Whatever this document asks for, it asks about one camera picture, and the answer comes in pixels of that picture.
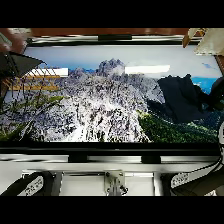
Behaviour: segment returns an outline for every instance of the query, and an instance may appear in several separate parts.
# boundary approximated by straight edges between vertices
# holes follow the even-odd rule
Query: screen
[[[224,112],[203,100],[222,74],[194,48],[28,47],[53,77],[36,70],[25,83],[43,87],[7,92],[0,140],[216,143]]]

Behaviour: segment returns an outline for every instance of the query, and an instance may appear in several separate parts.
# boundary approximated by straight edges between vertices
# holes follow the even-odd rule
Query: hand
[[[12,46],[7,43],[0,43],[0,52],[13,51],[18,54],[23,52],[26,43],[21,34],[13,34],[8,28],[0,28],[0,32],[12,42]]]

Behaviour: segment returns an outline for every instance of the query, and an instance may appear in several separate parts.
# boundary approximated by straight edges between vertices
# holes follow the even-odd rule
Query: black border
[[[49,47],[49,46],[80,46],[80,45],[179,45],[180,40],[167,41],[46,41],[35,43],[29,41],[28,47]],[[189,45],[197,45],[199,41],[192,41]],[[220,150],[216,143],[99,143],[99,142],[0,142],[1,153],[24,153],[24,154],[82,154],[82,155],[157,155],[157,156],[219,156]]]

